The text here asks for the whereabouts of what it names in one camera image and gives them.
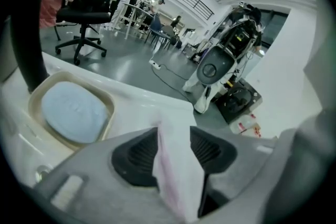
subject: cable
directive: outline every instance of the cable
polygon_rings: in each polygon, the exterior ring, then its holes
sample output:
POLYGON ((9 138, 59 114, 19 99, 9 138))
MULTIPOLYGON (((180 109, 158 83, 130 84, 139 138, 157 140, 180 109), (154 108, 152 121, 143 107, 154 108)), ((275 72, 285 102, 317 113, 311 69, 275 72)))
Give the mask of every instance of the cable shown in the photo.
POLYGON ((160 78, 160 76, 158 74, 155 73, 153 66, 152 66, 152 71, 154 73, 154 75, 156 77, 158 77, 158 79, 160 79, 164 84, 166 84, 169 88, 173 89, 174 91, 177 91, 180 95, 182 95, 186 100, 188 100, 189 103, 193 104, 188 97, 186 97, 184 94, 182 94, 178 89, 175 89, 174 87, 170 86, 168 83, 166 83, 163 79, 160 78))
POLYGON ((179 74, 176 74, 173 70, 170 70, 165 64, 162 63, 161 65, 159 65, 159 67, 162 67, 162 66, 165 67, 168 71, 170 71, 174 75, 178 76, 179 78, 181 78, 183 80, 188 80, 188 79, 185 79, 185 78, 181 77, 179 74))
POLYGON ((78 24, 74 24, 74 25, 55 25, 55 26, 65 27, 65 26, 75 26, 75 25, 78 25, 78 24))
POLYGON ((241 79, 241 77, 243 76, 243 73, 244 73, 245 68, 246 68, 246 66, 247 66, 247 62, 248 62, 249 60, 253 59, 254 52, 255 52, 255 51, 251 51, 251 56, 250 56, 250 57, 248 57, 248 56, 247 56, 247 53, 246 53, 246 62, 245 62, 245 64, 244 64, 243 71, 240 73, 240 77, 239 77, 238 81, 239 81, 239 80, 241 79))

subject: office chair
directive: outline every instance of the office chair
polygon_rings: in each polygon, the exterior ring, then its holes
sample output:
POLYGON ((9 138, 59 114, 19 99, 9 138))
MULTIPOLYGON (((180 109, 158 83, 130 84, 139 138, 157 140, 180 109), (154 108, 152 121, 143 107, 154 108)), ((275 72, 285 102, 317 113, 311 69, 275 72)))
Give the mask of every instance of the office chair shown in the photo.
POLYGON ((167 50, 169 50, 171 40, 175 36, 174 28, 170 25, 165 25, 164 27, 162 27, 162 32, 167 35, 163 42, 163 49, 167 48, 167 50))
POLYGON ((162 28, 162 25, 161 25, 159 16, 154 15, 154 18, 153 18, 153 20, 152 20, 152 22, 149 26, 149 33, 146 37, 145 44, 147 43, 147 40, 148 40, 148 38, 151 34, 154 36, 153 39, 152 39, 152 42, 151 42, 151 44, 152 44, 154 42, 155 37, 157 37, 157 35, 161 31, 161 28, 162 28))
POLYGON ((110 0, 74 0, 69 7, 65 6, 65 1, 62 0, 62 8, 57 13, 57 20, 81 24, 81 36, 74 36, 73 40, 56 46, 56 54, 60 54, 60 49, 63 47, 78 44, 75 56, 73 57, 73 62, 76 66, 80 64, 80 60, 77 57, 81 47, 84 45, 102 50, 101 56, 105 57, 107 50, 93 42, 98 41, 98 44, 100 44, 100 39, 85 37, 85 32, 90 27, 90 24, 103 24, 111 21, 110 14, 108 13, 110 0))

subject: black pipe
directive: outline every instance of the black pipe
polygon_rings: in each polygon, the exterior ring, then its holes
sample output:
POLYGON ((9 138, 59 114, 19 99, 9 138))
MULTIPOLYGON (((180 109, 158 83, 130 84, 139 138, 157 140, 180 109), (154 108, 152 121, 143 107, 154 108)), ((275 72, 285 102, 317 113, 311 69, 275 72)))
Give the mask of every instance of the black pipe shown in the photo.
POLYGON ((11 5, 13 50, 29 92, 48 77, 39 36, 40 5, 41 0, 13 0, 11 5))

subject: chair leg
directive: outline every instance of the chair leg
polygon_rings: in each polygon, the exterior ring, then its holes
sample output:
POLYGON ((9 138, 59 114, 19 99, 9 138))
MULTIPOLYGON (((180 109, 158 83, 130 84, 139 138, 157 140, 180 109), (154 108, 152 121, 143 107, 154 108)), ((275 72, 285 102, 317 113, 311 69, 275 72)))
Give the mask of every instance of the chair leg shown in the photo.
POLYGON ((160 37, 157 36, 156 43, 155 43, 155 46, 154 46, 153 50, 155 50, 155 48, 157 47, 157 43, 159 42, 159 39, 160 39, 160 37))
POLYGON ((151 42, 151 45, 153 44, 154 40, 155 40, 156 36, 153 37, 152 39, 152 42, 151 42))
POLYGON ((88 27, 91 28, 93 31, 95 31, 97 34, 99 34, 98 31, 95 30, 91 25, 89 25, 88 27))
POLYGON ((56 25, 54 26, 54 29, 55 29, 55 32, 56 32, 57 40, 61 41, 61 38, 59 37, 56 25))
POLYGON ((146 40, 145 40, 145 44, 146 44, 146 42, 147 42, 147 40, 148 40, 150 34, 151 34, 151 32, 149 31, 149 33, 148 33, 148 35, 147 35, 147 37, 146 37, 146 40))
POLYGON ((91 40, 91 41, 96 41, 96 40, 100 40, 99 37, 87 37, 88 40, 91 40))
POLYGON ((86 45, 89 45, 89 46, 91 46, 93 48, 100 49, 100 50, 102 50, 104 52, 107 52, 106 49, 104 49, 103 47, 100 47, 99 45, 97 45, 96 43, 94 43, 93 41, 91 41, 91 40, 89 40, 87 38, 83 39, 83 44, 86 44, 86 45))
POLYGON ((64 42, 64 43, 56 46, 55 50, 57 50, 59 48, 63 48, 63 47, 68 47, 68 46, 71 46, 71 45, 74 45, 74 44, 79 44, 79 43, 80 43, 80 39, 79 38, 72 39, 72 40, 69 40, 67 42, 64 42))
POLYGON ((84 45, 84 40, 83 39, 80 39, 79 40, 79 42, 78 42, 78 46, 77 46, 77 49, 76 49, 76 51, 75 51, 75 55, 74 55, 74 64, 76 64, 76 61, 77 61, 77 58, 78 58, 78 55, 79 55, 79 51, 80 51, 80 49, 83 47, 83 45, 84 45))

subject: black office chair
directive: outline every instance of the black office chair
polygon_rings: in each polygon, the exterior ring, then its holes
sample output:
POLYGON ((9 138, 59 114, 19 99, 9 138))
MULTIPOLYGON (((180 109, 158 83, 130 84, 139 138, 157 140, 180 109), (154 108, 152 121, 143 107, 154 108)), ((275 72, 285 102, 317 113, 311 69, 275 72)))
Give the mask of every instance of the black office chair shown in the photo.
POLYGON ((62 0, 62 8, 57 13, 57 20, 65 20, 66 22, 81 24, 80 33, 81 36, 74 36, 73 40, 65 42, 55 47, 56 54, 61 53, 61 48, 78 44, 78 47, 74 56, 75 65, 80 64, 80 60, 77 59, 81 47, 89 45, 91 47, 102 50, 102 57, 106 56, 107 50, 100 47, 93 41, 101 43, 99 38, 87 38, 85 32, 90 24, 103 24, 111 21, 111 17, 108 14, 110 0, 74 0, 71 6, 65 6, 66 0, 62 0))

